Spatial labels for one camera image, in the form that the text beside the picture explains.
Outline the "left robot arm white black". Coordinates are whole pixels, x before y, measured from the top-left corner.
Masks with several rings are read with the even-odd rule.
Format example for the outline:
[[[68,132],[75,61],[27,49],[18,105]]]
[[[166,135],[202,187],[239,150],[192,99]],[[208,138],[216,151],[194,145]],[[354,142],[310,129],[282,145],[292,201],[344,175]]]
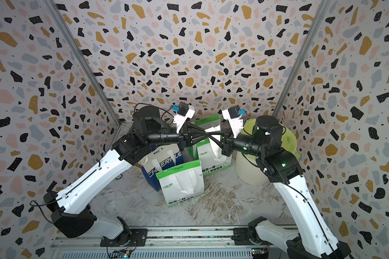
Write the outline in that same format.
[[[95,234],[121,245],[126,243],[131,231],[125,221],[98,216],[89,203],[113,179],[148,155],[154,145],[177,144],[183,150],[211,136],[189,122],[194,114],[192,106],[181,102],[174,111],[173,126],[161,118],[156,106],[146,105],[135,111],[128,133],[96,165],[65,189],[45,194],[44,206],[52,212],[50,222],[68,238]]]

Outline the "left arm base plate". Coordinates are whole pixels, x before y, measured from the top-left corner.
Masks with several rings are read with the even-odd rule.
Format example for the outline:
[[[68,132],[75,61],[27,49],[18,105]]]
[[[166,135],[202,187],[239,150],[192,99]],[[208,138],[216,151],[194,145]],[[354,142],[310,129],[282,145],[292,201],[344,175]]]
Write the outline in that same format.
[[[148,236],[148,229],[126,229],[115,239],[102,238],[101,247],[144,247]]]

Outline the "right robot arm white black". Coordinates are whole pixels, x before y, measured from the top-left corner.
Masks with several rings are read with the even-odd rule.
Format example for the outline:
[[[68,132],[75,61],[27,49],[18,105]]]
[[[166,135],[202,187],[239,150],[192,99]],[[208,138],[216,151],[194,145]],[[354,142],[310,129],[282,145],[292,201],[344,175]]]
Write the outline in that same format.
[[[344,259],[351,249],[339,241],[325,223],[306,185],[304,171],[296,157],[282,148],[282,136],[286,131],[278,120],[270,115],[256,119],[250,135],[241,134],[242,116],[223,115],[231,129],[222,136],[222,153],[239,151],[255,157],[255,165],[267,176],[281,194],[297,226],[289,231],[259,218],[249,225],[255,241],[267,241],[291,259]]]

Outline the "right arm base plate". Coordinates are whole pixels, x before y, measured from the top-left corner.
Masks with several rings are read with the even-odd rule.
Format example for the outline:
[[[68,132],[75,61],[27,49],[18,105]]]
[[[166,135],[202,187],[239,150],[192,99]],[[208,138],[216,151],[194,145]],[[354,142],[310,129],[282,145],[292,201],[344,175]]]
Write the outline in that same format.
[[[271,245],[268,241],[264,241],[259,238],[256,231],[251,228],[234,228],[233,235],[231,237],[234,240],[235,245],[237,246],[267,246]]]

